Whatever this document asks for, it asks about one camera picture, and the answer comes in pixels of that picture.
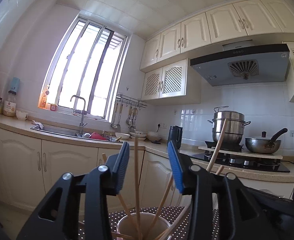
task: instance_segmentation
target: black kettle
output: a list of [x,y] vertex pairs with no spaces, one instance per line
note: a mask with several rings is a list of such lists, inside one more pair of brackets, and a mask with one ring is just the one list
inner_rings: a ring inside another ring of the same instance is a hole
[[182,137],[183,137],[183,128],[179,127],[178,125],[170,126],[169,135],[168,135],[168,142],[173,141],[176,145],[177,149],[179,149],[182,145]]

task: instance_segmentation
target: range hood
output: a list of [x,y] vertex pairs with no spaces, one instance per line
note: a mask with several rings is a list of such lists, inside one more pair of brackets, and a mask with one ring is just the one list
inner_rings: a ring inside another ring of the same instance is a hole
[[289,61],[287,44],[242,47],[190,60],[212,86],[283,82]]

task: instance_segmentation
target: utensil rack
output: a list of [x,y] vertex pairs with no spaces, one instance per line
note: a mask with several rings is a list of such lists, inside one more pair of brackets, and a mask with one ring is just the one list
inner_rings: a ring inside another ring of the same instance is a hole
[[122,103],[125,103],[126,106],[131,105],[131,106],[136,106],[140,108],[146,108],[147,107],[147,103],[135,98],[131,98],[125,95],[122,95],[120,93],[117,93],[116,95],[116,100]]

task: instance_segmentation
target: frying pan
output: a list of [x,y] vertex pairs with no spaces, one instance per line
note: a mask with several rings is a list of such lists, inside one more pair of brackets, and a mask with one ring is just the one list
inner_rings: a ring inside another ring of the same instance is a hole
[[287,131],[287,128],[283,128],[275,133],[270,139],[266,138],[266,132],[262,132],[262,137],[260,138],[246,138],[246,147],[253,153],[273,154],[280,147],[281,140],[277,140],[278,137]]

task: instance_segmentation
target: metal pivot screw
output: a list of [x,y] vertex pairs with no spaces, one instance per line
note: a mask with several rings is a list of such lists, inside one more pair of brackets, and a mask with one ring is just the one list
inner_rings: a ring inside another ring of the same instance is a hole
[[231,180],[236,179],[236,175],[233,174],[233,173],[231,173],[231,172],[230,173],[227,173],[226,177],[227,177],[227,179],[231,179]]
[[104,171],[108,170],[108,166],[106,166],[106,165],[100,165],[98,167],[98,170],[101,171],[101,172],[104,172]]
[[63,179],[65,179],[65,180],[68,180],[70,178],[71,178],[71,174],[69,172],[67,172],[63,175]]
[[200,167],[196,164],[193,164],[189,167],[191,171],[200,171]]

